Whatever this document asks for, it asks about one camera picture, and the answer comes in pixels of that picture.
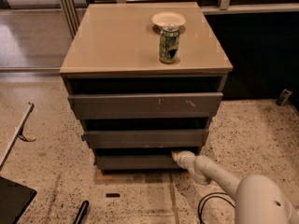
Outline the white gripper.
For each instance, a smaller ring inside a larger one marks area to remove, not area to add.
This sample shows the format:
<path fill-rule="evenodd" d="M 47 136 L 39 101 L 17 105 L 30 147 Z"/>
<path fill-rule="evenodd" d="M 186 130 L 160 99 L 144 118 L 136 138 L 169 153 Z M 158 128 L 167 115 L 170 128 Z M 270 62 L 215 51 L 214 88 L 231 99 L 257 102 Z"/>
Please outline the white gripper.
<path fill-rule="evenodd" d="M 185 169 L 190 174 L 191 178 L 200 185 L 208 185 L 211 179 L 203 173 L 196 160 L 198 156 L 195 156 L 190 151 L 175 151 L 171 152 L 172 158 L 177 162 L 178 166 Z"/>

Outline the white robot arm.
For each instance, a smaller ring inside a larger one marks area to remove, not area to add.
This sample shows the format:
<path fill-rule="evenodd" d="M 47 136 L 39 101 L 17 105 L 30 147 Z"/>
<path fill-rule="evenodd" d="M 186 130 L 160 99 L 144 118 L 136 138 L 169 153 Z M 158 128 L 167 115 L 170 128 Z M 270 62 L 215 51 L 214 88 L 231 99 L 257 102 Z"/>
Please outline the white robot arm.
<path fill-rule="evenodd" d="M 235 201 L 235 224 L 299 224 L 295 207 L 270 178 L 248 175 L 239 179 L 209 157 L 190 151 L 173 151 L 172 158 L 197 183 L 214 181 Z"/>

